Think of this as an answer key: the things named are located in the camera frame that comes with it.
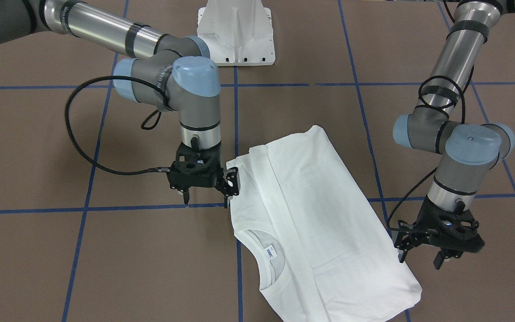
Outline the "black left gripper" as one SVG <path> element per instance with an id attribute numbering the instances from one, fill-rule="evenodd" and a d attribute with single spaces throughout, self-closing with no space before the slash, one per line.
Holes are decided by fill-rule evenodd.
<path id="1" fill-rule="evenodd" d="M 399 262 L 404 263 L 408 252 L 423 244 L 439 247 L 433 260 L 436 270 L 441 269 L 446 259 L 460 258 L 465 252 L 480 252 L 485 246 L 477 231 L 480 223 L 465 206 L 462 199 L 456 199 L 455 209 L 447 211 L 425 198 L 415 222 L 398 220 L 394 246 Z"/>

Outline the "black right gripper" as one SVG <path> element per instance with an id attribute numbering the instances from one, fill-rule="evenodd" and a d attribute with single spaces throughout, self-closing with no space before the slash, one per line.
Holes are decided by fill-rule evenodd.
<path id="1" fill-rule="evenodd" d="M 224 196 L 226 209 L 231 207 L 232 196 L 240 192 L 238 168 L 223 168 L 221 143 L 208 149 L 194 149 L 181 143 L 166 177 L 170 188 L 183 193 L 184 204 L 190 204 L 191 187 L 216 188 Z"/>

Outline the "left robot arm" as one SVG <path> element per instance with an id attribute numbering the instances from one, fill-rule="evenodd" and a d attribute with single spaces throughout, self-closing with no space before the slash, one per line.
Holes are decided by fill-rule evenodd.
<path id="1" fill-rule="evenodd" d="M 465 92 L 490 29 L 514 10 L 503 0 L 462 0 L 435 67 L 418 88 L 413 112 L 394 123 L 396 144 L 441 157 L 425 175 L 432 184 L 415 222 L 399 220 L 395 227 L 390 219 L 386 222 L 401 263 L 421 245 L 438 247 L 436 269 L 484 247 L 470 208 L 488 171 L 511 154 L 515 135 L 501 123 L 466 123 Z"/>

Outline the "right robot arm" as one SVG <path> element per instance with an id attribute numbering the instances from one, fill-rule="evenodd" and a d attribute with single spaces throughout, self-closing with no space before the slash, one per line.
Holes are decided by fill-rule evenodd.
<path id="1" fill-rule="evenodd" d="M 0 44 L 40 31 L 73 35 L 125 55 L 111 76 L 101 76 L 77 86 L 64 110 L 66 130 L 77 152 L 96 168 L 120 176 L 164 173 L 184 204 L 192 187 L 214 188 L 224 197 L 225 208 L 239 195 L 236 167 L 225 169 L 221 159 L 221 83 L 208 45 L 197 36 L 183 38 L 162 33 L 96 8 L 83 0 L 0 0 Z M 70 106 L 86 87 L 111 81 L 128 100 L 155 107 L 151 117 L 176 111 L 181 140 L 168 167 L 118 171 L 86 155 L 74 137 Z"/>

